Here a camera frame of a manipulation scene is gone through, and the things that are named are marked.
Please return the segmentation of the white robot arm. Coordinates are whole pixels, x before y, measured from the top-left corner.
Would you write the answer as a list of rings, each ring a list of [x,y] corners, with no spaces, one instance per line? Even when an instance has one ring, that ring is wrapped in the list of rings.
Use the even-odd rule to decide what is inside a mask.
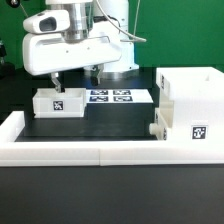
[[[49,74],[56,90],[59,73],[83,68],[121,76],[134,62],[134,38],[121,19],[103,11],[99,0],[45,0],[47,9],[23,22],[23,65],[34,76]]]

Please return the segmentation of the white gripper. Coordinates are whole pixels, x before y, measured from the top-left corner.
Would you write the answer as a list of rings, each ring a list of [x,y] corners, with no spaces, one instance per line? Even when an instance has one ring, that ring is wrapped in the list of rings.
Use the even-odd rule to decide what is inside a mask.
[[[95,24],[88,38],[73,43],[63,37],[69,26],[67,10],[45,10],[23,22],[27,31],[22,43],[24,68],[31,75],[51,73],[58,93],[65,92],[58,72],[95,65],[90,80],[98,86],[103,72],[98,64],[118,61],[122,55],[119,35],[107,22]]]

